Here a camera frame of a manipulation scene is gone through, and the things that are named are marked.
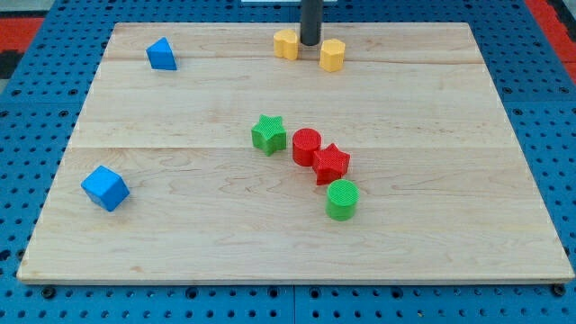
red star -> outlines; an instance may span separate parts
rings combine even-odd
[[[314,151],[312,169],[316,172],[316,185],[328,185],[348,172],[350,155],[339,150],[334,143]]]

blue block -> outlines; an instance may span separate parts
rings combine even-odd
[[[99,166],[82,182],[82,189],[90,199],[112,212],[126,198],[130,191],[122,177],[105,166]]]
[[[154,69],[176,71],[176,60],[166,37],[159,39],[146,49],[150,65]]]

yellow block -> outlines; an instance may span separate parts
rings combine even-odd
[[[274,34],[274,55],[278,58],[298,58],[298,35],[294,30],[281,30]]]
[[[340,40],[324,40],[320,49],[320,66],[328,72],[342,69],[346,44]]]

black metal pole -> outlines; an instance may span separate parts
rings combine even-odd
[[[323,0],[301,0],[300,42],[314,46],[320,42]]]

toy block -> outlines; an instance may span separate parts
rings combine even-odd
[[[348,172],[350,155],[332,143],[327,148],[314,151],[312,169],[316,172],[316,185],[328,185]]]
[[[332,182],[326,196],[326,214],[332,220],[347,221],[356,213],[360,193],[353,182],[345,179]]]
[[[176,71],[176,60],[166,37],[159,39],[146,49],[150,65],[154,69]]]
[[[277,150],[286,149],[286,130],[282,117],[260,115],[260,121],[252,128],[252,145],[262,149],[269,157]]]
[[[298,34],[294,30],[281,30],[274,34],[274,55],[277,58],[298,58]]]
[[[346,44],[337,39],[324,40],[320,48],[320,66],[328,72],[342,69]]]
[[[314,152],[320,149],[322,137],[313,129],[297,130],[292,136],[292,159],[297,165],[311,167]]]
[[[81,184],[90,200],[112,212],[130,191],[122,177],[105,166],[99,166]]]

